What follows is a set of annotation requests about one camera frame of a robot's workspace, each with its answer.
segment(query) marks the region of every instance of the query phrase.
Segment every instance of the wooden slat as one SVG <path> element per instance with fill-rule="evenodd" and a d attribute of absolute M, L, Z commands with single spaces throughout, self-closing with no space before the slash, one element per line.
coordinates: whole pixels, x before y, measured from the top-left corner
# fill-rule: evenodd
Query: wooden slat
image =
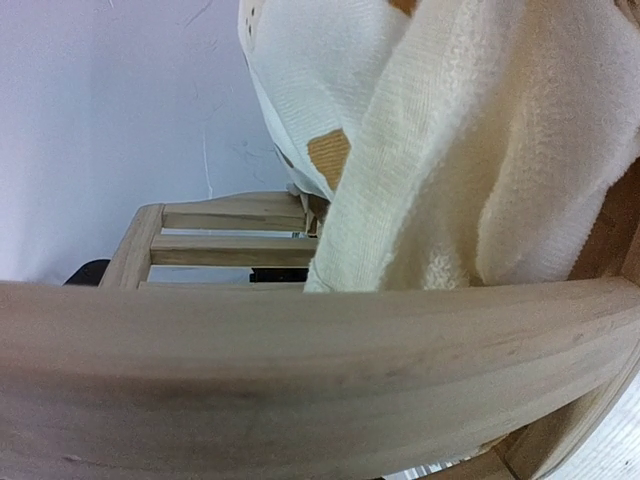
<path fill-rule="evenodd" d="M 640 163 L 609 191 L 572 277 L 617 275 L 640 280 Z M 640 371 L 640 345 L 605 385 L 538 420 L 505 448 L 505 461 L 521 478 L 541 478 L 573 455 L 611 412 Z"/>
<path fill-rule="evenodd" d="M 636 162 L 607 193 L 571 279 L 619 275 L 639 221 L 640 162 Z"/>
<path fill-rule="evenodd" d="M 162 229 L 163 205 L 147 205 L 138 210 L 100 287 L 135 290 L 146 280 L 151 268 L 151 242 Z"/>
<path fill-rule="evenodd" d="M 304 283 L 287 282 L 265 282 L 247 284 L 225 284 L 225 283 L 160 283 L 141 282 L 140 290 L 189 290 L 210 293 L 221 292 L 273 292 L 281 290 L 302 292 Z"/>
<path fill-rule="evenodd" d="M 608 381 L 636 345 L 639 305 L 619 278 L 336 295 L 0 284 L 0 465 L 374 478 L 464 454 Z"/>
<path fill-rule="evenodd" d="M 462 462 L 446 470 L 432 473 L 420 480 L 517 480 L 509 473 L 495 452 Z"/>
<path fill-rule="evenodd" d="M 300 199 L 287 192 L 254 192 L 168 204 L 165 228 L 304 232 Z"/>
<path fill-rule="evenodd" d="M 214 267 L 306 267 L 317 239 L 157 235 L 151 244 L 154 265 Z"/>
<path fill-rule="evenodd" d="M 515 432 L 511 432 L 509 435 L 503 438 L 500 441 L 500 443 L 492 447 L 492 450 L 496 452 L 496 454 L 502 459 L 504 463 L 507 463 L 505 460 L 507 453 L 511 451 L 513 446 L 516 444 L 516 442 L 520 439 L 520 437 L 524 434 L 526 430 L 527 430 L 527 427 L 522 427 L 521 429 L 516 430 Z"/>
<path fill-rule="evenodd" d="M 631 382 L 595 431 L 550 480 L 640 478 L 640 377 Z"/>

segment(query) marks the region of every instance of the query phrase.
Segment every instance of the curved wooden rail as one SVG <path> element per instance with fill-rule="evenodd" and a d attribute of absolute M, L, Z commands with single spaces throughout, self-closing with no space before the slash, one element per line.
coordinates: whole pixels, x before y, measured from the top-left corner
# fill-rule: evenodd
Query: curved wooden rail
<path fill-rule="evenodd" d="M 603 384 L 639 318 L 621 278 L 330 296 L 0 284 L 0 472 L 371 478 Z"/>

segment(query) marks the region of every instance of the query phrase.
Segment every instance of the black object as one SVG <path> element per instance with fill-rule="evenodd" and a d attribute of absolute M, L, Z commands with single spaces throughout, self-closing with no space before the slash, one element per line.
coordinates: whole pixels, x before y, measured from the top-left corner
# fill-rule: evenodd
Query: black object
<path fill-rule="evenodd" d="M 104 276 L 104 272 L 111 260 L 93 260 L 81 266 L 71 278 L 64 282 L 65 285 L 85 285 L 97 287 Z"/>
<path fill-rule="evenodd" d="M 252 268 L 251 283 L 301 283 L 307 281 L 308 268 Z"/>

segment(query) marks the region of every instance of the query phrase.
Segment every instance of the cream knit blanket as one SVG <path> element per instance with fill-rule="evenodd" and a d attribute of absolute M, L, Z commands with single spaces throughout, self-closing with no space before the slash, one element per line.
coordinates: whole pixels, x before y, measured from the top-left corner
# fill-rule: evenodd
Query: cream knit blanket
<path fill-rule="evenodd" d="M 640 153 L 631 0 L 243 0 L 267 126 L 331 201 L 306 291 L 563 280 Z"/>

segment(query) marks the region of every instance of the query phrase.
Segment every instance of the tan patch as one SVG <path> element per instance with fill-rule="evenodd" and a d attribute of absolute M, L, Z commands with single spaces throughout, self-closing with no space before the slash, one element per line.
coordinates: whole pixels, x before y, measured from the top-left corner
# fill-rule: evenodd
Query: tan patch
<path fill-rule="evenodd" d="M 280 150 L 280 147 L 276 145 L 276 148 L 278 149 L 278 153 L 280 154 L 280 158 L 282 158 L 282 160 L 284 160 L 284 163 L 286 163 L 289 168 L 295 169 L 295 167 L 293 166 L 293 163 L 291 163 L 291 160 L 289 160 L 289 157 L 287 157 L 284 153 L 282 153 L 282 150 Z"/>
<path fill-rule="evenodd" d="M 311 140 L 307 149 L 311 162 L 327 179 L 329 187 L 335 191 L 351 150 L 349 139 L 342 129 L 334 130 Z"/>
<path fill-rule="evenodd" d="M 389 4 L 410 17 L 416 9 L 418 0 L 389 0 Z"/>

